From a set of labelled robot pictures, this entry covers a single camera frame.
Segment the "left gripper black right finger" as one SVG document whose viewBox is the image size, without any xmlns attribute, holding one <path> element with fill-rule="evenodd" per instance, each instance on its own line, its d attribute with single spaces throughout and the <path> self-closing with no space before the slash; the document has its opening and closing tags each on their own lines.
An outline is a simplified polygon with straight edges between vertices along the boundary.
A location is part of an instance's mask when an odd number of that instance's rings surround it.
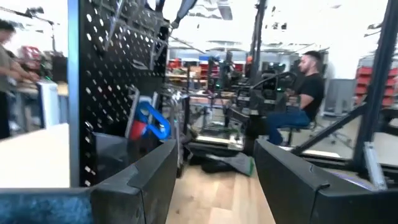
<svg viewBox="0 0 398 224">
<path fill-rule="evenodd" d="M 276 224 L 367 224 L 366 189 L 265 140 L 254 158 Z"/>
</svg>

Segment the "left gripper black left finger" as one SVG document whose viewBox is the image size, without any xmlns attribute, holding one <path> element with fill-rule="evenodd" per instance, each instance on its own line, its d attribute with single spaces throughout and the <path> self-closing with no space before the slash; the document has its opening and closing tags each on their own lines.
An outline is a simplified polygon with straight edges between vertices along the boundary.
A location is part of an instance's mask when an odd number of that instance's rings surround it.
<svg viewBox="0 0 398 224">
<path fill-rule="evenodd" d="M 176 178 L 177 142 L 171 139 L 94 187 L 94 224 L 165 224 Z"/>
</svg>

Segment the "blue T-handle hex key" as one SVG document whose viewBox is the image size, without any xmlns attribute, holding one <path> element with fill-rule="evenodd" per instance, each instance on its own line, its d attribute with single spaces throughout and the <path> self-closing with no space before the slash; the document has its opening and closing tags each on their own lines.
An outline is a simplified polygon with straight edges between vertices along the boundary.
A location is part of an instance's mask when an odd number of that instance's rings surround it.
<svg viewBox="0 0 398 224">
<path fill-rule="evenodd" d="M 163 129 L 158 129 L 155 125 L 151 124 L 149 121 L 149 117 L 146 116 L 142 112 L 142 110 L 146 110 L 149 115 L 151 115 L 163 126 Z M 171 131 L 169 121 L 165 119 L 162 114 L 157 109 L 155 109 L 149 102 L 141 101 L 138 103 L 136 108 L 136 118 L 139 121 L 143 122 L 146 125 L 146 130 L 152 131 L 158 139 L 164 140 L 169 137 Z"/>
</svg>

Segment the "tall black pegboard bin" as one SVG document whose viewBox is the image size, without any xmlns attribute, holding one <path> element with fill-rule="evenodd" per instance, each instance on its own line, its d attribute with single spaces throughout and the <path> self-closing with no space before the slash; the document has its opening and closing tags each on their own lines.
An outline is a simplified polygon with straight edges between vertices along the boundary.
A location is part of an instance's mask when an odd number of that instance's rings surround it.
<svg viewBox="0 0 398 224">
<path fill-rule="evenodd" d="M 94 136 L 97 182 L 117 174 L 160 145 L 160 141 L 153 134 L 138 140 L 103 133 L 94 133 Z"/>
</svg>

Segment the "grey office chair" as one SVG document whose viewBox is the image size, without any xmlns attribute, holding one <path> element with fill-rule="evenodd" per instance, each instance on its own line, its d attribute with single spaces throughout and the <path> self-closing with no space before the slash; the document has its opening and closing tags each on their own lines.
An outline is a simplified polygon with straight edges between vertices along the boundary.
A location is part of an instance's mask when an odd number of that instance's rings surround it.
<svg viewBox="0 0 398 224">
<path fill-rule="evenodd" d="M 313 120 L 310 122 L 309 125 L 307 126 L 294 126 L 294 125 L 290 125 L 290 126 L 286 126 L 286 128 L 289 130 L 289 134 L 288 134 L 288 138 L 287 138 L 287 142 L 286 145 L 290 146 L 293 140 L 293 135 L 294 132 L 301 132 L 302 129 L 310 129 L 310 130 L 314 130 L 317 127 L 317 121 Z"/>
</svg>

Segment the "silver aluminium strut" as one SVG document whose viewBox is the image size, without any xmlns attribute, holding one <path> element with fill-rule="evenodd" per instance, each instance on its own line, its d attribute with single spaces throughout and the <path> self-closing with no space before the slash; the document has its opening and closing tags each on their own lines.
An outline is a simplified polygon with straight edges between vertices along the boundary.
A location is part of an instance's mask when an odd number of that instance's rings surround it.
<svg viewBox="0 0 398 224">
<path fill-rule="evenodd" d="M 373 142 L 364 142 L 364 158 L 366 168 L 371 182 L 376 190 L 387 190 L 387 184 L 382 171 L 381 165 L 378 163 L 377 153 L 374 149 Z"/>
</svg>

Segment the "person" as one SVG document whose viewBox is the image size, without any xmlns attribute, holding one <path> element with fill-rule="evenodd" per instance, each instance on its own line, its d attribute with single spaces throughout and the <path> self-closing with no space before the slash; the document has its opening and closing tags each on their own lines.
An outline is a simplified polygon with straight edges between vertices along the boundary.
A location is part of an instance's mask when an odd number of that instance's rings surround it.
<svg viewBox="0 0 398 224">
<path fill-rule="evenodd" d="M 7 50 L 4 48 L 4 44 L 14 33 L 14 26 L 8 21 L 0 19 L 0 140 L 6 139 L 11 135 L 7 102 L 7 92 L 11 87 L 9 78 L 15 80 L 27 79 L 32 82 L 37 82 L 40 79 L 38 74 L 25 71 L 18 62 L 8 55 Z"/>
<path fill-rule="evenodd" d="M 324 98 L 325 81 L 320 74 L 318 64 L 320 52 L 305 52 L 300 59 L 299 68 L 304 74 L 303 82 L 297 90 L 288 90 L 287 96 L 294 100 L 300 98 L 300 108 L 296 112 L 276 112 L 266 116 L 268 141 L 280 146 L 283 142 L 279 128 L 286 126 L 306 127 L 316 117 Z"/>
</svg>

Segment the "black metal pegboard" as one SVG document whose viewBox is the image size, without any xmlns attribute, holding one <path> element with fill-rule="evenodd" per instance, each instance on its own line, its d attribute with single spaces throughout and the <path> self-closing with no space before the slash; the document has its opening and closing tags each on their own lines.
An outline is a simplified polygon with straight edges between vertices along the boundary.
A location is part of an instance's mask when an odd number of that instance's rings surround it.
<svg viewBox="0 0 398 224">
<path fill-rule="evenodd" d="M 141 44 L 113 44 L 101 54 L 100 38 L 109 25 L 101 25 L 91 0 L 68 0 L 68 94 L 70 135 L 70 184 L 97 184 L 97 155 L 94 133 L 122 136 L 131 107 L 128 87 L 134 85 L 144 96 L 152 96 L 165 81 L 168 45 L 154 70 L 132 64 Z"/>
</svg>

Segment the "light wooden table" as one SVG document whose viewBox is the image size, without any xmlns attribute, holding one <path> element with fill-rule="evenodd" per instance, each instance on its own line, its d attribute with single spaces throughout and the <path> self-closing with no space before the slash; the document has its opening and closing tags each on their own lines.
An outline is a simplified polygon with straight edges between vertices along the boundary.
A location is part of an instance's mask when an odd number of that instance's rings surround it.
<svg viewBox="0 0 398 224">
<path fill-rule="evenodd" d="M 70 186 L 69 125 L 0 141 L 0 189 Z"/>
</svg>

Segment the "red storage shelving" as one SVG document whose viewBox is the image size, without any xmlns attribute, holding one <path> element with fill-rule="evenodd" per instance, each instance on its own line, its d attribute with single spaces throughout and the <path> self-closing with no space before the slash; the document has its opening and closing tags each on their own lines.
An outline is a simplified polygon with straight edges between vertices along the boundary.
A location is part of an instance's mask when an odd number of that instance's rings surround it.
<svg viewBox="0 0 398 224">
<path fill-rule="evenodd" d="M 362 97 L 367 93 L 368 86 L 371 82 L 371 75 L 373 72 L 372 67 L 359 67 L 356 73 L 356 89 L 355 97 L 356 103 L 359 103 Z M 398 68 L 392 68 L 389 71 L 388 78 L 386 81 L 386 87 L 384 91 L 384 97 L 382 106 L 392 106 L 394 103 L 394 97 L 398 93 L 396 90 L 396 83 L 398 81 Z"/>
</svg>

